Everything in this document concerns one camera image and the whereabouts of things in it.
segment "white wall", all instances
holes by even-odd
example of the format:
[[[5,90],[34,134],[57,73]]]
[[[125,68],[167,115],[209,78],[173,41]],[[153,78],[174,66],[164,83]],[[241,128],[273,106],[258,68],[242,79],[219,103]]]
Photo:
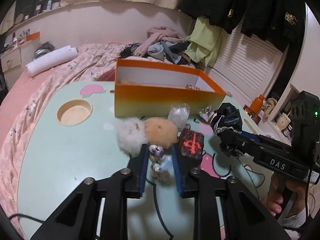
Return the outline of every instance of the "white wall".
[[[51,41],[56,48],[84,43],[113,41],[144,42],[147,29],[165,25],[187,36],[191,18],[155,5],[125,1],[99,1],[68,5],[32,17],[7,34],[19,36],[23,30],[40,31],[40,41]]]
[[[300,59],[291,83],[299,92],[305,90],[320,97],[320,25],[308,7],[306,30]]]

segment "black jacket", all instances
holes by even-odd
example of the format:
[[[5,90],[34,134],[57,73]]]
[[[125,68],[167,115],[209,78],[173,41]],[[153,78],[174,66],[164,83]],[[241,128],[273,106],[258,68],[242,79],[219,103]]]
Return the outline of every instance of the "black jacket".
[[[178,8],[195,18],[209,18],[229,34],[244,17],[241,33],[269,40],[282,52],[305,26],[302,0],[183,0]]]
[[[224,27],[233,0],[183,0],[178,9],[193,18],[204,16],[210,25]]]

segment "white fluffy plush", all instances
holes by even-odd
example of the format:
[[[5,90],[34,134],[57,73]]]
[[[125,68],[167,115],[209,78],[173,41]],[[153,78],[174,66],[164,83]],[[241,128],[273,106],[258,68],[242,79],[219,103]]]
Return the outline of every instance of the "white fluffy plush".
[[[116,141],[119,148],[131,157],[139,155],[141,145],[147,143],[144,121],[136,117],[121,120],[116,127]]]

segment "black cable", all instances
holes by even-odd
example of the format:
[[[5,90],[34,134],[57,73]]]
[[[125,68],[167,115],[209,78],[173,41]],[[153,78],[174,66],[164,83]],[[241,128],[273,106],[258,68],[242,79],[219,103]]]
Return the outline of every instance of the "black cable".
[[[312,209],[312,212],[310,213],[310,215],[314,212],[314,210],[315,210],[315,207],[316,207],[316,198],[315,198],[315,196],[313,195],[313,194],[311,194],[311,193],[309,193],[311,196],[312,196],[312,198],[313,198],[313,200],[314,200],[314,202],[315,202],[315,204],[313,205],[313,209]]]
[[[213,168],[214,172],[215,172],[216,174],[218,174],[220,177],[229,176],[229,174],[231,173],[231,164],[230,164],[228,173],[227,173],[226,175],[220,175],[219,173],[216,172],[216,170],[215,170],[215,168],[214,168],[214,165],[213,165],[213,161],[214,161],[215,156],[216,156],[216,153],[214,153],[214,154],[212,155],[212,168]]]
[[[164,231],[168,234],[168,236],[170,237],[169,240],[172,240],[173,239],[173,234],[171,234],[171,232],[169,231],[169,229],[166,227],[162,217],[161,217],[161,214],[160,214],[160,210],[159,210],[159,206],[158,206],[158,200],[157,200],[157,184],[151,182],[150,180],[146,179],[146,181],[148,183],[150,183],[152,186],[153,186],[153,201],[155,203],[155,208],[156,208],[156,212],[157,212],[157,215],[158,215],[158,218],[159,218],[159,221],[164,229]]]
[[[27,219],[33,220],[33,221],[38,222],[38,223],[41,223],[41,224],[44,223],[43,220],[40,220],[40,219],[38,219],[38,218],[34,218],[34,217],[31,217],[31,216],[28,216],[28,215],[25,215],[25,214],[20,214],[20,213],[11,215],[10,217],[8,217],[8,219],[11,221],[11,220],[12,220],[13,218],[15,218],[15,217],[27,218]]]
[[[306,195],[304,197],[304,202],[306,204],[306,220],[308,218],[308,192],[309,192],[309,184],[310,184],[311,174],[312,174],[312,169],[310,167],[308,181],[307,181],[307,187],[306,187]]]

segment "screw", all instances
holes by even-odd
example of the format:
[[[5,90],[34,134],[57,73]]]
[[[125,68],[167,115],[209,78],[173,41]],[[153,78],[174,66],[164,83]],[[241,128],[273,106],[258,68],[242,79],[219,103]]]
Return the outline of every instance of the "screw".
[[[199,174],[200,173],[200,169],[199,168],[192,168],[191,169],[191,173],[192,174]]]
[[[127,175],[131,173],[131,170],[129,168],[123,168],[120,172],[123,175]]]
[[[91,185],[94,182],[94,178],[87,177],[84,179],[83,183],[86,185]]]
[[[237,183],[238,179],[236,176],[229,176],[227,177],[227,181],[229,181],[230,183]]]

